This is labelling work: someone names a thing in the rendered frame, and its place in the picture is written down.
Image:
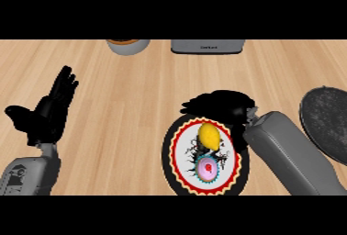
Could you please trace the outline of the dark grey pan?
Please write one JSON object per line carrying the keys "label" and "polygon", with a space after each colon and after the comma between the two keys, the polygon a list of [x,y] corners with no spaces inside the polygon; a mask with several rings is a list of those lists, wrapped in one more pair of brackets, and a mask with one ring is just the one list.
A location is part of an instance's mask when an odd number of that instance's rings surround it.
{"label": "dark grey pan", "polygon": [[347,165],[347,91],[313,88],[300,103],[300,121],[319,150]]}

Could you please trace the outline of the patterned black red plate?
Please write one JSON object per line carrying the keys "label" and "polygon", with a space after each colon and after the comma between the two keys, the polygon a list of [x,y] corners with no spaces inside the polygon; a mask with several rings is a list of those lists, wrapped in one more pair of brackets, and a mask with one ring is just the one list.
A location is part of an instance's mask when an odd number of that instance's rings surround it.
{"label": "patterned black red plate", "polygon": [[[208,149],[198,138],[204,123],[216,126],[220,132],[220,149]],[[161,164],[167,182],[179,196],[236,196],[247,184],[249,173],[249,153],[236,153],[232,126],[204,117],[185,115],[171,124],[162,141]],[[210,156],[220,168],[213,183],[199,181],[195,164],[202,156]]]}

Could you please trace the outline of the grey round pot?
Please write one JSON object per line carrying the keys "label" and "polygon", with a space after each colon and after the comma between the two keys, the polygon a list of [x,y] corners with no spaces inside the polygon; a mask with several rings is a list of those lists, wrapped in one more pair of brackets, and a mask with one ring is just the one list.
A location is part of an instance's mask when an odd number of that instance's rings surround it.
{"label": "grey round pot", "polygon": [[140,53],[149,45],[149,39],[114,40],[108,39],[108,46],[118,55],[134,55]]}

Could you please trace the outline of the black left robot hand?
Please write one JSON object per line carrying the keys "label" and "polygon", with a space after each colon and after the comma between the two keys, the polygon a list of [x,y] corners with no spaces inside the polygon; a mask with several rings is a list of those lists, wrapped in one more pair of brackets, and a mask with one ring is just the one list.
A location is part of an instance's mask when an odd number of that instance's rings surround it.
{"label": "black left robot hand", "polygon": [[72,68],[63,66],[50,93],[41,98],[35,109],[29,110],[22,106],[6,107],[4,113],[13,122],[13,127],[27,134],[28,146],[59,141],[77,86]]}

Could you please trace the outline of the pink cupcake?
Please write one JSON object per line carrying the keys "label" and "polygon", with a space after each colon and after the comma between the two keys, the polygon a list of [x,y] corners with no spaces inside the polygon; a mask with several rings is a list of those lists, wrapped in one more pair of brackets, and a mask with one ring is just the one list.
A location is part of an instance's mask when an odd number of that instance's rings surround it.
{"label": "pink cupcake", "polygon": [[218,178],[218,164],[210,156],[202,156],[195,164],[196,177],[201,182],[213,183]]}

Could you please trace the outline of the yellow lemon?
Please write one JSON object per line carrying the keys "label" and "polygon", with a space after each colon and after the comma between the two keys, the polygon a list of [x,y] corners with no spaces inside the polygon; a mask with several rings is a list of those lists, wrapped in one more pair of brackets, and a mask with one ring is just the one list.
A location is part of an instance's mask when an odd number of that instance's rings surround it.
{"label": "yellow lemon", "polygon": [[198,129],[198,138],[202,145],[211,149],[220,149],[220,132],[216,126],[210,123],[204,123]]}

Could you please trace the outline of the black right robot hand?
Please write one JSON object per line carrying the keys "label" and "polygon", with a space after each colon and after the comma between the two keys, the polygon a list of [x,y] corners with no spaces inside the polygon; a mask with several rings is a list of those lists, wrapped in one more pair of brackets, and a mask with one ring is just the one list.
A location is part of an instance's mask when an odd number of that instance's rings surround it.
{"label": "black right robot hand", "polygon": [[182,104],[182,114],[208,118],[224,125],[232,126],[230,137],[236,153],[247,149],[247,141],[242,133],[247,124],[247,109],[255,107],[255,101],[238,91],[216,90],[210,94],[201,94]]}

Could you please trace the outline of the grey appliance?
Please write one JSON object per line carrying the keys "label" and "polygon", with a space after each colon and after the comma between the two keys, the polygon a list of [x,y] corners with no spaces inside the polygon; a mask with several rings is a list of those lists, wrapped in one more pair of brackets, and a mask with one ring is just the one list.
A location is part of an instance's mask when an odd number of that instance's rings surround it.
{"label": "grey appliance", "polygon": [[244,39],[173,39],[171,51],[177,54],[238,54]]}

